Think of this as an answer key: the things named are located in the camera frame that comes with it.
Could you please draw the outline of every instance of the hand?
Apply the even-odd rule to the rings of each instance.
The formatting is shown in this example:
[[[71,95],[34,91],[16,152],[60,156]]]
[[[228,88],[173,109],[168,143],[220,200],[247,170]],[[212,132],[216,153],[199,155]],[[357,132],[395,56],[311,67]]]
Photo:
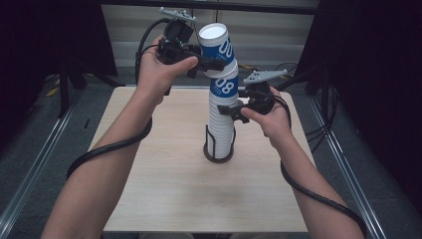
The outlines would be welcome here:
[[[280,96],[279,91],[273,87],[271,87],[271,92],[274,96]],[[292,135],[288,114],[278,103],[275,103],[273,109],[266,115],[261,115],[248,108],[242,108],[241,114],[246,118],[257,122],[261,126],[264,135],[270,139],[273,147],[276,147],[276,144],[280,142],[282,137]]]
[[[152,45],[158,45],[162,35]],[[164,93],[173,84],[174,78],[187,72],[198,64],[196,57],[190,57],[173,65],[164,65],[156,58],[157,47],[149,48],[142,55],[139,66],[137,91],[154,96],[157,103],[163,100]]]

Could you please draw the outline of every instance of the printed number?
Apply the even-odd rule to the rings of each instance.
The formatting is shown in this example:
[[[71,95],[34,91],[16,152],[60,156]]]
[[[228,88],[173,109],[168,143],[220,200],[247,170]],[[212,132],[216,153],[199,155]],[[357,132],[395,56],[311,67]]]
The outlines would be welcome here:
[[[216,82],[215,82],[215,86],[217,86],[218,88],[222,88],[221,89],[221,91],[224,93],[224,94],[229,94],[230,93],[230,91],[235,87],[235,84],[234,83],[227,83],[227,80],[225,80],[225,79],[218,79]]]
[[[230,58],[233,54],[233,48],[232,48],[232,44],[230,44],[229,39],[226,39],[226,41],[220,45],[220,48],[218,49],[218,51],[221,54],[225,54],[227,58]]]

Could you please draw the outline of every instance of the stacked paper cup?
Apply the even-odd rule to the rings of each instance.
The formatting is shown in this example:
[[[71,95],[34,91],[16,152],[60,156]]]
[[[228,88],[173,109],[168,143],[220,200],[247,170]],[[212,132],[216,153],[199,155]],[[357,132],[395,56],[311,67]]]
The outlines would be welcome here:
[[[199,31],[202,55],[226,62],[222,72],[207,71],[211,78],[209,93],[209,121],[204,153],[214,162],[225,162],[233,154],[234,122],[220,115],[217,106],[234,107],[238,100],[238,66],[229,33],[225,25],[214,23]]]

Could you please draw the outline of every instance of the black backdrop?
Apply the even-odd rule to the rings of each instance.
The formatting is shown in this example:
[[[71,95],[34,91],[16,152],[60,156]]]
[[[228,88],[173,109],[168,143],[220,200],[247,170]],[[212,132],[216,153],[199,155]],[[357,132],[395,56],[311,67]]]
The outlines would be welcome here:
[[[412,0],[321,0],[298,71],[319,63],[357,129],[422,214],[422,7]]]
[[[37,99],[45,78],[58,74],[62,63],[82,61],[104,75],[116,75],[100,4],[1,1],[0,44],[0,151]]]

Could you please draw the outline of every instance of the wooden table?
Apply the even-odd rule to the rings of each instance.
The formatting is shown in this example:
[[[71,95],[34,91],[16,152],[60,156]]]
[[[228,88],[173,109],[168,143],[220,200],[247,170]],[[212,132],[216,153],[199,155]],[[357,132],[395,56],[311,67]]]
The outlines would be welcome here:
[[[93,139],[105,133],[134,88],[114,90]],[[235,122],[234,155],[213,163],[203,153],[208,122],[207,89],[172,89],[153,114],[121,199],[105,231],[304,232],[280,158],[260,126]],[[293,132],[312,158],[292,98]]]

